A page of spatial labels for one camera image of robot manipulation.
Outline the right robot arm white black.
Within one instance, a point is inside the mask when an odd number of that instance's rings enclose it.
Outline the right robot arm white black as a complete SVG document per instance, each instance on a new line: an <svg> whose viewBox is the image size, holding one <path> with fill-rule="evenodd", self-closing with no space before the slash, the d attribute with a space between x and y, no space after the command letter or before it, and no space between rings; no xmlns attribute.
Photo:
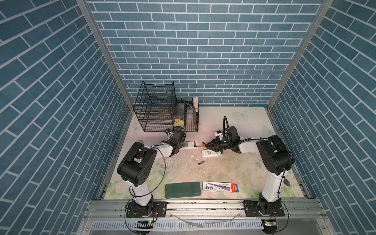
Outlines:
<svg viewBox="0 0 376 235"><path fill-rule="evenodd" d="M213 152L223 153L230 149L235 153L250 153L254 141L260 153L264 167L267 169L263 190L259 194L258 202L244 200L243 205L247 216L284 216L281 201L281 187L287 172L295 163L295 159L277 135L267 138L247 138L242 140L234 126L215 132L215 139L203 146Z"/></svg>

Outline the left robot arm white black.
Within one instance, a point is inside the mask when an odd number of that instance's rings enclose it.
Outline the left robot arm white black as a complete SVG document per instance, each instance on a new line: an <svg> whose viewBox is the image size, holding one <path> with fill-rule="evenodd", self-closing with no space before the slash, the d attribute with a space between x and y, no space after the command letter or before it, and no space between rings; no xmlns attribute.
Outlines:
<svg viewBox="0 0 376 235"><path fill-rule="evenodd" d="M166 129L165 133L167 140L158 145L133 143L117 168L117 173L127 183L133 197L127 206L126 214L129 217L148 217L156 211L152 191L146 184L154 161L159 158L165 160L185 146L186 130L183 127L174 126Z"/></svg>

